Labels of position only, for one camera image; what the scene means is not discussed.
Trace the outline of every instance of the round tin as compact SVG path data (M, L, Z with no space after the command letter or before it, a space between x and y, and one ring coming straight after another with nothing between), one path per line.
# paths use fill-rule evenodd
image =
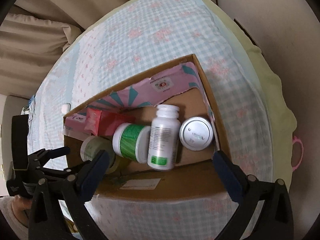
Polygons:
M191 117L180 127L180 141L184 147L192 151L207 148L213 140L212 126L202 117Z

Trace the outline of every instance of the screw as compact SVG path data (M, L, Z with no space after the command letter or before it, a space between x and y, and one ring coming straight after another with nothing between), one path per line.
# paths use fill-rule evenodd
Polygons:
M256 181L256 176L254 176L254 175L248 175L248 180L249 181Z
M278 183L279 185L281 185L281 186L283 186L283 185L284 185L284 181L283 181L283 179L277 179L277 183Z
M39 185L42 185L46 182L45 178L39 179L38 183Z
M76 176L73 175L73 174L72 174L72 175L69 175L69 176L67 177L67 180L70 181L70 182L71 182L71 181L74 181L75 179L76 179Z

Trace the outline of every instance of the white jar with green label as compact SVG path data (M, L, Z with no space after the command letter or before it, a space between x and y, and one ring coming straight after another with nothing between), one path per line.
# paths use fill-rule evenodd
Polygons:
M156 170L171 170L177 158L179 107L158 105L157 109L151 124L148 165Z
M123 123L112 138L113 150L121 157L147 163L150 126Z

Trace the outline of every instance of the green label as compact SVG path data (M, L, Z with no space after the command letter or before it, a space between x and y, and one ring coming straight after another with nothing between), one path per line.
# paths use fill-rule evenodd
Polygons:
M156 164L156 165L160 165L160 166L166 166L167 165L167 158L152 156L151 163Z
M124 158L137 161L136 142L144 127L144 125L130 124L124 129L120 139L120 152Z

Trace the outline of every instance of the white sleeve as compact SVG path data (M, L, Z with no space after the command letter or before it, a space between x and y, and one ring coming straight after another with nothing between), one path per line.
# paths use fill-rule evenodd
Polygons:
M20 240L28 240L28 228L22 225L14 216L11 205L12 200L13 197L0 198L0 210L17 237Z

